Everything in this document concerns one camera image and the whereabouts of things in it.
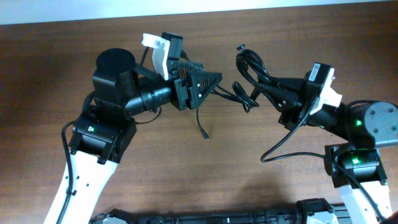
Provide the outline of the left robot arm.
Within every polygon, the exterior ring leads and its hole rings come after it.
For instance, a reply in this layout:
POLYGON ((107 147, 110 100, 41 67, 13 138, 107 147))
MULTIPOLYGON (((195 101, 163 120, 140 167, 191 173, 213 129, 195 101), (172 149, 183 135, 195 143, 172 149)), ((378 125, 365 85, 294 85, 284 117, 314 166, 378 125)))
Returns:
POLYGON ((163 79, 125 49, 101 52, 93 74, 94 90, 79 117, 68 123, 72 137, 63 139, 66 166, 46 223, 88 223, 96 203, 137 131, 135 116, 160 113, 170 103, 178 110, 196 109, 219 84, 220 73, 202 64, 167 62, 163 79))

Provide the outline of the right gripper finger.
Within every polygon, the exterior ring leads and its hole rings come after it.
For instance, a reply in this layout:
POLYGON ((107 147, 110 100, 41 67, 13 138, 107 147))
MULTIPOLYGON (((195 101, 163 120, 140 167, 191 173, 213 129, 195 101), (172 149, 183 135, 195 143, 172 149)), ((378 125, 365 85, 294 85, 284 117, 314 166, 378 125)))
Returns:
POLYGON ((302 89, 286 90, 284 88, 257 82, 254 84, 254 90, 252 92, 252 107, 259 107, 256 98, 260 94, 263 94, 279 112, 301 109, 303 107, 303 100, 300 99, 302 89))
POLYGON ((270 77, 272 86, 284 88, 286 90, 301 90, 305 84, 303 78, 278 78, 270 77))

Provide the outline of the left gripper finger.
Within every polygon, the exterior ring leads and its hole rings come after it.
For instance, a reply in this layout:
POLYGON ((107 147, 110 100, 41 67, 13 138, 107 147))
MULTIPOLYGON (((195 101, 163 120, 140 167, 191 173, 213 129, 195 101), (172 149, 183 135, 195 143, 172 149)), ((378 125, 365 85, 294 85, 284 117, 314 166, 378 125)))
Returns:
POLYGON ((188 82, 188 103, 190 109, 198 108, 206 97, 222 81, 222 74, 216 72, 189 71, 188 82))
POLYGON ((192 61, 180 61, 180 60, 170 60, 169 69, 170 70, 187 69, 187 70, 204 71, 202 63, 196 63, 192 61))

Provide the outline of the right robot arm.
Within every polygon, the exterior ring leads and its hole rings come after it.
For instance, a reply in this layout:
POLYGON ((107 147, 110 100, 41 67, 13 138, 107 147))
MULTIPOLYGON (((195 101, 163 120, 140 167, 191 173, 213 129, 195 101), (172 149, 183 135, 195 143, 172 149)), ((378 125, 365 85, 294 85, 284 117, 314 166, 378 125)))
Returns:
POLYGON ((263 93, 281 112, 289 133, 261 156, 268 163, 283 159, 271 153, 298 128, 322 128, 346 140, 326 146, 321 156, 326 173, 338 189, 353 223, 382 223, 391 215, 387 177, 379 150, 397 145, 397 106, 385 101, 341 102, 332 88, 333 75, 308 78, 260 78, 255 93, 263 93))

